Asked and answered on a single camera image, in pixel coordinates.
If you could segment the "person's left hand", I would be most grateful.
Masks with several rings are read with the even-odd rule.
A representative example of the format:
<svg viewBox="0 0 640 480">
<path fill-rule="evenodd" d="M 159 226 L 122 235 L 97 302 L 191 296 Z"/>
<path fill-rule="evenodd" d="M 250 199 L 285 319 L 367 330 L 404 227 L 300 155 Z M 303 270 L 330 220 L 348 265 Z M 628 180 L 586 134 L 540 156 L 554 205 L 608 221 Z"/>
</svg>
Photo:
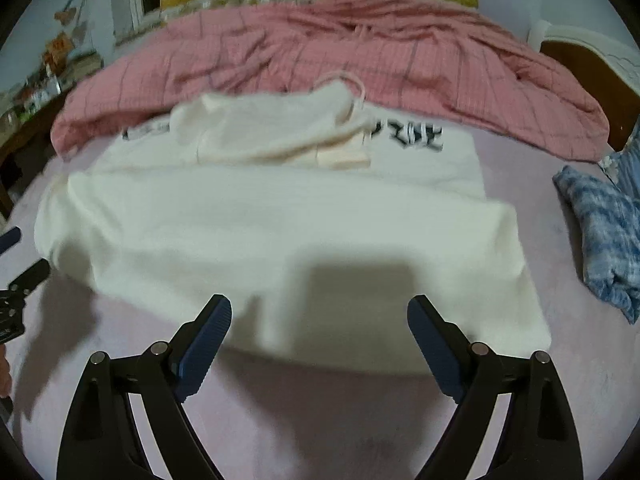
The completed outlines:
<svg viewBox="0 0 640 480">
<path fill-rule="evenodd" d="M 6 346 L 0 344 L 0 398 L 7 398 L 12 389 L 11 367 L 6 358 Z"/>
</svg>

